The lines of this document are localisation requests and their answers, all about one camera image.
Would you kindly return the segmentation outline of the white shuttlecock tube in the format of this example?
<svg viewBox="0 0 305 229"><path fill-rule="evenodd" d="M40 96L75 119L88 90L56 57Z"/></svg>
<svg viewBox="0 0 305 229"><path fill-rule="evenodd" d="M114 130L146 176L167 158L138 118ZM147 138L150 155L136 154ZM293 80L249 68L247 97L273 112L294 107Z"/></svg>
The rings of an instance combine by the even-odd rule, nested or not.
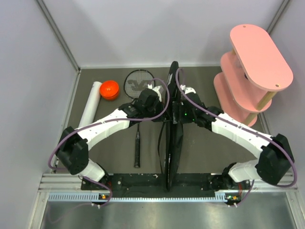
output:
<svg viewBox="0 0 305 229"><path fill-rule="evenodd" d="M81 120L78 126L79 128L93 123L101 99L101 94L100 94L101 85L102 83L98 81L95 81L93 83L85 108L83 110L83 114L81 116Z"/></svg>

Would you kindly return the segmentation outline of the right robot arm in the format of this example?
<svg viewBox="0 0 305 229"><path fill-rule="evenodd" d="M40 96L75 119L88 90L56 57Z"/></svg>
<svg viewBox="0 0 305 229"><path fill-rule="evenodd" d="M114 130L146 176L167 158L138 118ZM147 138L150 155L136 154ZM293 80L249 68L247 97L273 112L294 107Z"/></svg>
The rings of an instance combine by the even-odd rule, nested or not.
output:
<svg viewBox="0 0 305 229"><path fill-rule="evenodd" d="M185 117L199 127L224 136L242 146L255 156L255 160L235 163L222 177L226 188L235 188L240 182L260 179L265 183L282 187L282 178L289 169L293 172L292 187L297 182L297 171L288 139L281 134L276 136L263 134L233 119L223 110L214 106L204 107L196 91L185 85L178 90L184 97L183 105L188 109Z"/></svg>

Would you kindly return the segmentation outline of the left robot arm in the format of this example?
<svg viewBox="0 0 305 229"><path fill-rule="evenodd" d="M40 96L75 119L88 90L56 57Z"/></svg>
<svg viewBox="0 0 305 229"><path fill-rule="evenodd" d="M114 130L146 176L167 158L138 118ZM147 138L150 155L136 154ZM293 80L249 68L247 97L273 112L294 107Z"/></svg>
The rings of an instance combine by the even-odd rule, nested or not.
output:
<svg viewBox="0 0 305 229"><path fill-rule="evenodd" d="M143 121L161 119L166 108L162 103L165 88L156 86L144 89L139 98L125 103L108 116L81 128L67 127L54 153L71 175L89 178L97 189L108 184L106 171L89 159L89 151L112 134Z"/></svg>

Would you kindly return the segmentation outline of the black racket bag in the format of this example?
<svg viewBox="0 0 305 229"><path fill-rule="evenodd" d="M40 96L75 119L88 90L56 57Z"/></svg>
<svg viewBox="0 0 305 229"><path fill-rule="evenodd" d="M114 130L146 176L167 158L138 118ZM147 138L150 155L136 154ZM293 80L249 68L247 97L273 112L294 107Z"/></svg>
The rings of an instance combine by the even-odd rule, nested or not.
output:
<svg viewBox="0 0 305 229"><path fill-rule="evenodd" d="M178 171L183 143L183 124L179 121L179 116L176 115L174 109L177 107L181 99L181 94L175 81L175 74L178 68L179 63L177 61L173 61L171 63L167 78L169 95L165 96L165 100L169 101L169 105L166 109L166 121L162 125L162 129L166 130L164 185L166 191L168 192L170 192L172 189L173 180Z"/></svg>

